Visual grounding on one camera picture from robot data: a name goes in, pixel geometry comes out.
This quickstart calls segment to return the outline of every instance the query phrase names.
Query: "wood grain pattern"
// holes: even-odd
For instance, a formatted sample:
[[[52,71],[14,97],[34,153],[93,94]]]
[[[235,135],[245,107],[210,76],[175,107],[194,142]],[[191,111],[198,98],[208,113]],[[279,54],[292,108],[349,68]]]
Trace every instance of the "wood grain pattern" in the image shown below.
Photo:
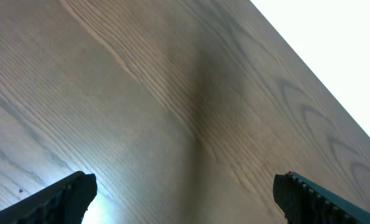
[[[89,223],[283,223],[288,170],[370,211],[370,139],[246,0],[0,0],[0,210],[75,170]]]

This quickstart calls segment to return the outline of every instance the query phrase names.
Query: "white background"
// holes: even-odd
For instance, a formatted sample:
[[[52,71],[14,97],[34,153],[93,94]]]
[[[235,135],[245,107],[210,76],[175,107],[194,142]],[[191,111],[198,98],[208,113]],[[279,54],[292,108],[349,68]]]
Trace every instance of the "white background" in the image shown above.
[[[252,0],[370,136],[370,0]]]

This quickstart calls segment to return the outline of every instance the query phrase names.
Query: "wooden surface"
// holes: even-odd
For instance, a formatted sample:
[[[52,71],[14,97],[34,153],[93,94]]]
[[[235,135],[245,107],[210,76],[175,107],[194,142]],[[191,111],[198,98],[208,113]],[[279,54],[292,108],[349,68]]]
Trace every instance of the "wooden surface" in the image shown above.
[[[0,210],[76,170],[85,223],[284,223],[289,170],[370,211],[370,139],[247,0],[0,0]]]

